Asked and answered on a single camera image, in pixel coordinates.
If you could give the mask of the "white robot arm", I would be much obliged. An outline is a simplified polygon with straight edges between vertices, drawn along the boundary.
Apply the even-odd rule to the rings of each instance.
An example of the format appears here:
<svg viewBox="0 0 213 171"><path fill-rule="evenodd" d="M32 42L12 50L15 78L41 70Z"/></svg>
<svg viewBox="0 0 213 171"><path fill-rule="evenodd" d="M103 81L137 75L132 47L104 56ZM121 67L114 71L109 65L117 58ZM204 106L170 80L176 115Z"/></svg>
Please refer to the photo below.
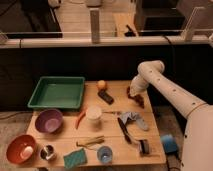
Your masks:
<svg viewBox="0 0 213 171"><path fill-rule="evenodd" d="M191 94L162 75L160 60L138 65L138 74L130 84L130 95L154 86L187 119L184 133L181 171L213 171L213 105Z"/></svg>

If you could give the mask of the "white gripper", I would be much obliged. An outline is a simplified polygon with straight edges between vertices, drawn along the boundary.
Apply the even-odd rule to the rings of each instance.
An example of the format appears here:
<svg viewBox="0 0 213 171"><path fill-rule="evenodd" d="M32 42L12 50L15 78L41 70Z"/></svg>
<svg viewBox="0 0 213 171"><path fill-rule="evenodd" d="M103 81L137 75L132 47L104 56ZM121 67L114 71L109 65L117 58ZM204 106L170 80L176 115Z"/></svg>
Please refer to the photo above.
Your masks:
<svg viewBox="0 0 213 171"><path fill-rule="evenodd" d="M149 83L140 75L135 76L130 84L130 95L136 96L144 92L149 86Z"/></svg>

